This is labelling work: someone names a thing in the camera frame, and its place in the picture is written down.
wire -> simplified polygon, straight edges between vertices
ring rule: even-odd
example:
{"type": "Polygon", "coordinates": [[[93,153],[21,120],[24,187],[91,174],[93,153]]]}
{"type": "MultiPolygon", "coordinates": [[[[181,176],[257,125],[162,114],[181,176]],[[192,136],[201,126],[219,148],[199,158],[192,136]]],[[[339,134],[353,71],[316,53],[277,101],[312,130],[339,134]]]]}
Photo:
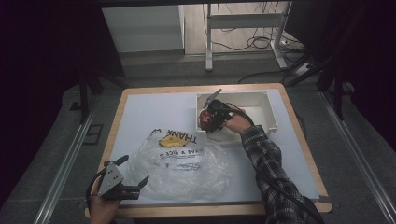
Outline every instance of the wire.
{"type": "Polygon", "coordinates": [[[253,13],[256,12],[256,10],[262,5],[262,2],[259,3],[259,5],[254,9],[253,13]]]}
{"type": "Polygon", "coordinates": [[[292,202],[294,202],[297,206],[299,206],[301,209],[303,209],[309,216],[311,216],[317,223],[323,223],[323,218],[317,214],[315,214],[314,212],[312,212],[311,209],[309,209],[305,204],[303,204],[302,202],[298,201],[296,198],[294,198],[293,196],[291,196],[290,194],[288,194],[285,190],[283,190],[282,188],[280,188],[279,186],[277,186],[276,184],[274,184],[273,182],[271,182],[260,170],[256,169],[256,173],[260,175],[260,177],[267,182],[267,184],[269,186],[271,186],[273,189],[275,189],[276,191],[278,191],[279,193],[283,194],[285,197],[287,197],[289,200],[291,200],[292,202]]]}
{"type": "Polygon", "coordinates": [[[277,9],[277,5],[279,4],[279,2],[276,2],[276,6],[275,6],[275,10],[274,10],[274,12],[276,12],[276,9],[277,9]]]}
{"type": "Polygon", "coordinates": [[[286,46],[283,46],[283,45],[279,45],[279,48],[283,49],[283,51],[290,52],[290,53],[292,53],[292,52],[300,52],[300,53],[307,52],[306,49],[290,49],[290,48],[288,48],[286,46]]]}
{"type": "Polygon", "coordinates": [[[258,76],[258,75],[265,75],[265,74],[272,74],[272,73],[282,73],[282,72],[284,72],[284,71],[259,72],[259,73],[249,74],[249,75],[247,75],[247,76],[241,77],[241,78],[238,80],[237,84],[241,84],[241,82],[242,82],[244,79],[247,79],[248,77],[255,77],[255,76],[258,76]]]}
{"type": "Polygon", "coordinates": [[[91,212],[91,191],[92,191],[92,187],[93,184],[95,183],[96,179],[98,177],[101,177],[105,174],[106,172],[106,168],[104,168],[103,170],[101,170],[99,173],[97,173],[93,179],[91,180],[90,185],[87,187],[87,190],[85,191],[85,203],[87,204],[88,207],[88,211],[91,212]]]}
{"type": "Polygon", "coordinates": [[[264,3],[262,6],[262,13],[265,13],[265,9],[267,8],[267,2],[264,3]]]}
{"type": "Polygon", "coordinates": [[[238,108],[237,106],[236,106],[236,109],[232,109],[232,108],[219,108],[219,109],[216,109],[216,110],[218,110],[218,111],[225,111],[225,112],[228,112],[228,113],[230,113],[230,112],[232,112],[232,113],[237,113],[238,115],[242,116],[242,118],[247,119],[247,121],[248,121],[252,126],[254,126],[253,120],[247,115],[247,113],[245,113],[242,109],[238,108]]]}
{"type": "MultiPolygon", "coordinates": [[[[231,10],[228,8],[228,3],[226,3],[225,4],[225,6],[227,7],[227,9],[230,11],[230,14],[233,14],[232,12],[231,12],[231,10]]],[[[218,13],[219,13],[219,15],[220,15],[220,6],[219,6],[219,3],[218,3],[218,13]]],[[[230,32],[230,31],[233,31],[233,30],[235,30],[236,28],[232,28],[232,29],[228,29],[228,30],[224,30],[224,29],[220,29],[222,32],[230,32]]]]}
{"type": "Polygon", "coordinates": [[[289,40],[289,41],[291,41],[291,42],[301,43],[301,41],[297,40],[296,38],[294,38],[294,39],[290,39],[290,38],[287,38],[287,37],[285,37],[285,36],[283,36],[283,35],[282,35],[282,37],[283,37],[283,38],[285,38],[286,40],[289,40]]]}
{"type": "Polygon", "coordinates": [[[273,2],[270,2],[270,6],[268,7],[268,12],[270,12],[271,6],[273,2]]]}
{"type": "Polygon", "coordinates": [[[301,64],[306,63],[306,61],[308,61],[310,57],[310,54],[303,54],[296,62],[294,62],[294,64],[290,67],[290,69],[288,70],[288,72],[282,77],[282,79],[280,79],[280,83],[282,85],[285,85],[285,80],[287,77],[289,77],[292,72],[294,71],[295,68],[299,67],[301,64]]]}
{"type": "Polygon", "coordinates": [[[241,111],[242,113],[245,113],[243,109],[239,108],[238,106],[232,104],[232,103],[225,103],[226,105],[232,105],[233,107],[235,107],[237,110],[241,111]]]}
{"type": "MultiPolygon", "coordinates": [[[[350,8],[348,12],[350,13],[346,13],[346,15],[344,15],[342,17],[342,19],[340,20],[340,22],[338,22],[338,24],[332,29],[332,31],[330,32],[329,35],[327,35],[324,39],[321,39],[319,43],[317,43],[315,46],[311,47],[309,50],[307,50],[306,52],[309,52],[309,55],[312,54],[312,52],[315,52],[317,50],[320,50],[320,48],[326,47],[328,48],[328,46],[331,46],[334,44],[334,39],[336,39],[336,37],[338,35],[340,35],[340,33],[342,33],[343,29],[345,29],[345,24],[349,23],[350,20],[350,15],[353,13],[353,8],[350,8]]],[[[316,70],[314,70],[314,72],[318,72],[319,69],[323,70],[325,66],[327,66],[329,64],[329,62],[332,60],[332,58],[334,57],[334,52],[330,52],[330,56],[327,56],[326,59],[321,60],[321,62],[318,64],[316,70]]],[[[305,63],[308,60],[309,57],[304,56],[304,58],[301,60],[297,60],[294,64],[295,66],[299,66],[302,63],[305,63]]],[[[282,83],[283,85],[285,85],[285,79],[291,75],[291,71],[289,71],[280,81],[280,83],[282,83]]]]}
{"type": "Polygon", "coordinates": [[[287,51],[287,52],[285,52],[285,53],[283,54],[283,58],[285,58],[286,60],[288,60],[289,62],[292,62],[292,63],[297,62],[298,59],[297,59],[297,60],[293,60],[293,59],[291,59],[291,58],[288,57],[288,54],[290,54],[290,53],[295,53],[295,52],[293,52],[293,51],[287,51]]]}
{"type": "MultiPolygon", "coordinates": [[[[206,30],[206,21],[205,21],[205,9],[204,9],[204,5],[202,5],[202,12],[203,12],[203,19],[204,19],[204,29],[205,29],[205,33],[207,34],[207,30],[206,30]]],[[[230,29],[230,30],[226,30],[226,31],[223,31],[223,32],[230,32],[230,31],[232,31],[232,30],[234,30],[235,28],[233,28],[233,29],[230,29]]],[[[270,38],[268,38],[268,37],[265,37],[265,36],[255,36],[255,34],[257,33],[257,30],[258,30],[259,28],[256,28],[256,30],[255,30],[255,32],[254,32],[254,34],[253,34],[253,37],[251,37],[251,38],[249,38],[248,40],[247,40],[247,46],[246,47],[244,47],[244,48],[241,48],[241,49],[235,49],[235,48],[232,48],[232,47],[229,47],[229,46],[227,46],[227,45],[224,45],[224,44],[222,44],[222,43],[219,43],[219,42],[215,42],[215,41],[211,41],[213,44],[216,44],[216,45],[220,45],[220,46],[223,46],[224,48],[226,48],[226,49],[232,49],[232,50],[236,50],[236,51],[239,51],[239,50],[244,50],[244,49],[250,49],[250,48],[252,48],[252,49],[267,49],[269,46],[270,46],[270,41],[271,41],[271,39],[270,38]],[[264,45],[263,47],[259,47],[256,43],[257,42],[259,42],[259,41],[261,41],[261,42],[266,42],[266,45],[264,45]]]]}

hand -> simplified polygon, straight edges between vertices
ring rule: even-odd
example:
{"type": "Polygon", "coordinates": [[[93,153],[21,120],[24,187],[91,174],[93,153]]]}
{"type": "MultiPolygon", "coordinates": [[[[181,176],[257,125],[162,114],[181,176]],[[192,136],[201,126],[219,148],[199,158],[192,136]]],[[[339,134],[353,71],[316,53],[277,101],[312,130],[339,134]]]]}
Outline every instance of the hand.
{"type": "Polygon", "coordinates": [[[233,117],[221,124],[235,133],[241,133],[245,129],[251,127],[250,122],[237,113],[233,113],[233,117]]]}
{"type": "Polygon", "coordinates": [[[91,196],[91,219],[90,224],[108,224],[116,215],[120,201],[106,200],[97,195],[98,184],[96,183],[91,196]]]}

clear plastic bag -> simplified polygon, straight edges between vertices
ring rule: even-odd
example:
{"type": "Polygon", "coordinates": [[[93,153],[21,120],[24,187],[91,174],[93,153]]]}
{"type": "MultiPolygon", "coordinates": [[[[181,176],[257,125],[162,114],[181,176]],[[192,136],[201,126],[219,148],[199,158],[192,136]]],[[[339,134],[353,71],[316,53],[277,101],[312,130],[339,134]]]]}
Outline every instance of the clear plastic bag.
{"type": "Polygon", "coordinates": [[[144,192],[151,199],[204,198],[229,187],[227,166],[219,143],[191,133],[156,129],[129,159],[127,175],[131,185],[149,175],[144,192]],[[178,146],[162,146],[169,137],[176,138],[178,146]]]}

white tray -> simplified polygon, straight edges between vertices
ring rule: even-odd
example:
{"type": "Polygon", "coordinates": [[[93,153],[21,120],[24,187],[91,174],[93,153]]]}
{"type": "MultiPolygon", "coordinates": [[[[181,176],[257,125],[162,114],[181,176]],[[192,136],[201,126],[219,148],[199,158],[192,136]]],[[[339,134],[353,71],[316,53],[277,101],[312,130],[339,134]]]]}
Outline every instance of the white tray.
{"type": "MultiPolygon", "coordinates": [[[[278,90],[265,90],[271,99],[274,114],[277,117],[277,131],[270,132],[273,140],[282,150],[282,166],[300,193],[310,199],[318,198],[318,190],[309,171],[301,146],[292,127],[288,112],[278,90]]],[[[200,92],[202,96],[211,92],[200,92]]],[[[229,92],[248,96],[262,91],[229,92]]],[[[110,160],[114,161],[124,155],[134,155],[143,141],[154,129],[167,128],[185,132],[196,131],[197,93],[160,93],[129,95],[120,120],[110,160]]],[[[223,146],[232,174],[232,184],[223,194],[211,199],[175,198],[173,200],[153,200],[146,196],[142,188],[139,200],[124,200],[122,204],[180,204],[180,203],[260,203],[262,196],[257,188],[256,173],[251,161],[246,156],[239,138],[239,145],[223,146]]],[[[128,165],[119,166],[122,175],[127,176],[128,165]]],[[[126,178],[124,184],[130,185],[126,178]]]]}
{"type": "MultiPolygon", "coordinates": [[[[197,94],[197,110],[196,110],[196,131],[202,136],[219,142],[222,145],[240,144],[241,137],[239,134],[231,132],[229,129],[216,130],[213,133],[203,131],[199,124],[199,115],[203,111],[206,99],[211,94],[197,94]]],[[[261,125],[267,135],[274,133],[278,129],[276,117],[266,91],[260,92],[226,92],[220,93],[216,99],[223,103],[231,103],[241,109],[253,120],[254,124],[261,125]]]]}

cable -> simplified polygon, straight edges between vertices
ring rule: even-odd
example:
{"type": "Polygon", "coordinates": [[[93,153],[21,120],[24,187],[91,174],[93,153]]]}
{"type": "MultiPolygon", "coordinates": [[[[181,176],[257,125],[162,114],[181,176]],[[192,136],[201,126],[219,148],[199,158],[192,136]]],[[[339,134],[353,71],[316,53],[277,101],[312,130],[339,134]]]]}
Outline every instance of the cable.
{"type": "Polygon", "coordinates": [[[87,187],[87,190],[85,191],[85,203],[87,204],[88,207],[88,211],[91,212],[91,192],[92,192],[92,187],[93,184],[95,183],[96,179],[98,177],[101,177],[105,174],[106,172],[106,168],[104,168],[103,170],[101,170],[99,173],[97,173],[93,179],[91,180],[90,185],[87,187]]]}
{"type": "Polygon", "coordinates": [[[268,12],[270,12],[271,6],[273,2],[270,2],[270,6],[268,7],[268,12]]]}
{"type": "MultiPolygon", "coordinates": [[[[203,12],[203,19],[204,19],[204,29],[205,29],[205,33],[207,34],[207,30],[206,30],[206,22],[205,22],[205,9],[204,9],[204,5],[202,5],[202,12],[203,12]]],[[[230,30],[226,30],[226,31],[223,31],[223,32],[230,32],[230,31],[232,31],[232,30],[234,30],[235,28],[233,28],[233,29],[230,29],[230,30]]],[[[244,49],[250,49],[250,48],[253,48],[253,49],[267,49],[269,46],[270,46],[270,41],[271,41],[271,39],[270,38],[268,38],[268,37],[265,37],[265,36],[255,36],[255,34],[257,33],[257,30],[258,30],[259,28],[256,28],[256,31],[254,32],[254,34],[253,34],[253,37],[251,37],[251,38],[249,38],[248,40],[247,40],[247,46],[246,47],[244,47],[244,48],[241,48],[241,49],[235,49],[235,48],[232,48],[232,47],[229,47],[229,46],[227,46],[227,45],[224,45],[224,44],[221,44],[221,43],[219,43],[219,42],[215,42],[215,41],[211,41],[213,44],[216,44],[216,45],[220,45],[220,46],[223,46],[224,48],[226,48],[226,49],[232,49],[232,50],[236,50],[236,51],[239,51],[239,50],[244,50],[244,49]],[[263,47],[259,47],[259,46],[257,46],[256,45],[256,42],[257,41],[265,41],[266,42],[266,45],[265,46],[263,46],[263,47]]]]}
{"type": "Polygon", "coordinates": [[[279,2],[276,2],[276,6],[275,6],[275,10],[274,12],[276,13],[276,9],[277,9],[277,5],[279,4],[279,2]]]}
{"type": "Polygon", "coordinates": [[[253,13],[256,12],[256,10],[262,5],[262,2],[259,3],[259,5],[254,9],[253,13]]]}
{"type": "Polygon", "coordinates": [[[283,54],[283,57],[284,57],[286,60],[288,60],[289,62],[292,62],[292,63],[297,62],[298,59],[297,59],[297,60],[293,60],[293,59],[291,59],[291,58],[288,57],[288,54],[289,54],[289,53],[294,53],[294,51],[287,51],[287,52],[285,52],[285,53],[283,54]]]}
{"type": "MultiPolygon", "coordinates": [[[[233,14],[232,12],[231,12],[231,10],[228,8],[228,3],[226,3],[225,4],[225,6],[227,7],[227,9],[230,11],[230,14],[233,14]]],[[[219,6],[219,3],[218,3],[218,13],[219,13],[219,15],[220,15],[220,6],[219,6]]],[[[223,30],[223,29],[220,29],[222,32],[230,32],[230,31],[233,31],[233,30],[235,30],[236,28],[232,28],[232,29],[228,29],[228,30],[223,30]]]]}
{"type": "Polygon", "coordinates": [[[282,51],[289,52],[289,53],[293,53],[293,52],[305,53],[305,52],[307,52],[306,49],[291,49],[291,48],[288,48],[283,45],[279,45],[279,48],[282,49],[282,51]]]}
{"type": "Polygon", "coordinates": [[[265,75],[265,74],[272,74],[272,73],[282,73],[282,72],[284,72],[284,71],[259,72],[259,73],[249,74],[249,75],[247,75],[247,76],[241,77],[241,78],[238,80],[237,84],[241,84],[241,82],[242,82],[244,79],[247,79],[248,77],[255,77],[255,76],[258,76],[258,75],[265,75]]]}
{"type": "Polygon", "coordinates": [[[301,43],[301,41],[297,40],[296,38],[294,38],[294,40],[293,40],[293,39],[287,38],[287,37],[285,37],[285,36],[283,36],[283,35],[282,35],[282,37],[285,38],[286,40],[291,41],[291,42],[301,43]]]}
{"type": "Polygon", "coordinates": [[[326,50],[327,52],[325,52],[325,53],[330,54],[330,55],[326,55],[325,59],[320,59],[320,62],[318,62],[317,66],[314,67],[314,69],[310,70],[305,76],[299,76],[299,77],[295,78],[294,80],[292,80],[287,85],[285,85],[285,83],[284,83],[285,79],[291,74],[291,73],[287,73],[281,80],[281,83],[284,84],[285,86],[293,86],[293,85],[299,83],[300,81],[306,79],[307,77],[314,75],[315,73],[319,72],[320,70],[325,69],[326,66],[328,66],[329,63],[334,59],[334,57],[337,56],[335,54],[336,53],[339,54],[339,50],[337,51],[337,48],[339,49],[340,45],[336,45],[336,43],[334,43],[334,39],[336,39],[336,37],[338,35],[340,35],[340,33],[341,33],[342,37],[345,37],[345,32],[342,32],[342,31],[347,29],[345,27],[345,24],[351,23],[351,21],[350,21],[350,17],[352,17],[351,15],[354,15],[353,7],[350,8],[348,13],[346,13],[346,15],[344,15],[342,17],[342,19],[332,29],[332,31],[330,32],[329,35],[327,35],[324,39],[320,40],[319,43],[317,43],[314,47],[310,48],[310,50],[309,50],[309,52],[318,52],[318,51],[320,52],[321,50],[324,52],[326,50]],[[334,48],[334,45],[335,45],[336,51],[332,52],[331,48],[334,48]]]}
{"type": "Polygon", "coordinates": [[[229,108],[217,108],[216,110],[217,111],[225,111],[227,113],[236,113],[236,114],[240,115],[242,118],[247,119],[247,121],[251,124],[251,126],[254,126],[253,120],[241,108],[239,108],[238,106],[233,105],[231,103],[224,103],[224,104],[232,105],[235,107],[235,109],[229,107],[229,108]]]}
{"type": "Polygon", "coordinates": [[[262,13],[265,13],[265,9],[267,8],[267,2],[262,5],[262,13]]]}
{"type": "Polygon", "coordinates": [[[294,64],[290,67],[288,72],[282,77],[282,79],[280,79],[279,83],[285,85],[286,78],[292,74],[292,72],[296,67],[300,66],[303,63],[306,63],[306,61],[308,61],[309,58],[310,58],[310,54],[307,53],[303,54],[303,56],[301,56],[296,62],[294,62],[294,64]]]}
{"type": "Polygon", "coordinates": [[[293,196],[289,195],[285,190],[271,182],[260,170],[256,169],[256,173],[260,175],[260,177],[269,185],[271,188],[275,189],[282,195],[284,195],[286,198],[294,202],[297,206],[299,206],[301,209],[303,209],[309,216],[311,216],[317,223],[324,224],[323,218],[312,212],[311,209],[309,209],[305,204],[302,202],[298,201],[296,198],[293,196]]]}

